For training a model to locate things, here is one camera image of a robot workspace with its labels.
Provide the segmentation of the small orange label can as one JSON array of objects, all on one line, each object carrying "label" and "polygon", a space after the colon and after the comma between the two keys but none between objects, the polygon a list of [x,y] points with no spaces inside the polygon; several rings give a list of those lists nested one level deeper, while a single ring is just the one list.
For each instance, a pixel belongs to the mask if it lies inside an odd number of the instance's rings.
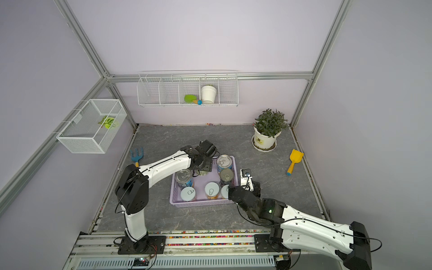
[{"label": "small orange label can", "polygon": [[205,195],[208,200],[218,199],[220,192],[220,185],[215,182],[209,182],[205,186]]}]

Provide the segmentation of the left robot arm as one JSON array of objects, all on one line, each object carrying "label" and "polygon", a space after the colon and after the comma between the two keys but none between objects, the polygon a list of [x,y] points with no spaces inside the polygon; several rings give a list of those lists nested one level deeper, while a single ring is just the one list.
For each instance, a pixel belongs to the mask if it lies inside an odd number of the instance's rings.
[{"label": "left robot arm", "polygon": [[129,165],[123,171],[115,188],[118,207],[124,215],[126,236],[133,243],[148,238],[145,225],[145,208],[149,202],[149,190],[154,184],[183,169],[192,171],[212,170],[213,156],[217,148],[209,141],[197,147],[185,146],[162,160],[140,167]]}]

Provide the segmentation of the small yellow label can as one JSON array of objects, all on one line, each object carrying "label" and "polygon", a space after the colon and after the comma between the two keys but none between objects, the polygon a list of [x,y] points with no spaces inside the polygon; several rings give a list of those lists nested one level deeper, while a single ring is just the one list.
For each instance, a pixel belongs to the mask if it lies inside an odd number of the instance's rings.
[{"label": "small yellow label can", "polygon": [[229,185],[224,185],[222,188],[221,188],[221,192],[220,192],[220,194],[221,194],[221,197],[223,198],[223,199],[228,199],[228,197],[229,197],[229,195],[228,195],[228,190],[229,190]]}]

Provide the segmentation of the small pink label can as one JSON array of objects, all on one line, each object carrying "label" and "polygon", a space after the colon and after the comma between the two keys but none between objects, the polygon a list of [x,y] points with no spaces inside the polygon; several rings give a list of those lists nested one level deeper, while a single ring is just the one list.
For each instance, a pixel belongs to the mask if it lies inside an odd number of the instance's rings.
[{"label": "small pink label can", "polygon": [[196,190],[193,187],[185,187],[182,189],[180,197],[184,202],[194,201],[196,199]]}]

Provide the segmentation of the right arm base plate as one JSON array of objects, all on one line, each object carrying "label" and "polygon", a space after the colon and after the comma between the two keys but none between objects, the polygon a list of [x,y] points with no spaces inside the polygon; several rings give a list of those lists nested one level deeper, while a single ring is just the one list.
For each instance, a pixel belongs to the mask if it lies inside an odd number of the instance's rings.
[{"label": "right arm base plate", "polygon": [[256,253],[290,253],[300,252],[300,249],[290,249],[281,243],[272,241],[270,234],[255,234],[254,246]]}]

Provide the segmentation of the blue orange soup can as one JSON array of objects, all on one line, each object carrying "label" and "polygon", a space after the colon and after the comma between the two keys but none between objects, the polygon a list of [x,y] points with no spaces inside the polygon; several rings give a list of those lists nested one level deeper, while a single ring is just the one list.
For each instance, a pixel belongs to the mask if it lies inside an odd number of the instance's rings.
[{"label": "blue orange soup can", "polygon": [[217,171],[220,173],[224,169],[231,169],[233,166],[233,159],[229,155],[223,154],[217,158]]}]

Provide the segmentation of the blue Progresso soup can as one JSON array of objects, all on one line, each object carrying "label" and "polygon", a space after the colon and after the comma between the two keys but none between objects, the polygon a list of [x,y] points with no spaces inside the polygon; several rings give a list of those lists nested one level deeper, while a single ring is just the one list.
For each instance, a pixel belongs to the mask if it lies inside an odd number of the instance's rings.
[{"label": "blue Progresso soup can", "polygon": [[192,171],[189,169],[183,169],[177,172],[174,178],[180,189],[194,186]]}]

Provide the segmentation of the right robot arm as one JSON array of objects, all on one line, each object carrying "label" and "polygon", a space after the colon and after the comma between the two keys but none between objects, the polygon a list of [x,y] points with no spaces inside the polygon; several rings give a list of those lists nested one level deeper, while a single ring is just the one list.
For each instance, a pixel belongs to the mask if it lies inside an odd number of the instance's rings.
[{"label": "right robot arm", "polygon": [[364,224],[334,223],[305,214],[284,202],[261,199],[241,186],[230,186],[228,198],[245,219],[269,228],[269,243],[277,252],[307,250],[332,257],[349,270],[372,269],[372,237]]}]

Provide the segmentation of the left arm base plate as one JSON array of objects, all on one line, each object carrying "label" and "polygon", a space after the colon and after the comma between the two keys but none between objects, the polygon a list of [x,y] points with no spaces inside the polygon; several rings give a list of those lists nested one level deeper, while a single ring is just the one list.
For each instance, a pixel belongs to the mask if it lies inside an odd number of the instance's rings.
[{"label": "left arm base plate", "polygon": [[162,235],[146,236],[138,242],[133,242],[128,236],[124,236],[119,244],[119,255],[138,255],[138,254],[163,254],[165,249],[166,237]]}]

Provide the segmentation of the dark navy tomato can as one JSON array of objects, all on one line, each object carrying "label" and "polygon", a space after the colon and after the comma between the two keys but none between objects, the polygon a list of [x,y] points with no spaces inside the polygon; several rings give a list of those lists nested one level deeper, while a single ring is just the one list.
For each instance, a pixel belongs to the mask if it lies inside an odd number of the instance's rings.
[{"label": "dark navy tomato can", "polygon": [[220,171],[219,173],[220,185],[230,185],[234,179],[234,172],[230,168],[226,168]]}]

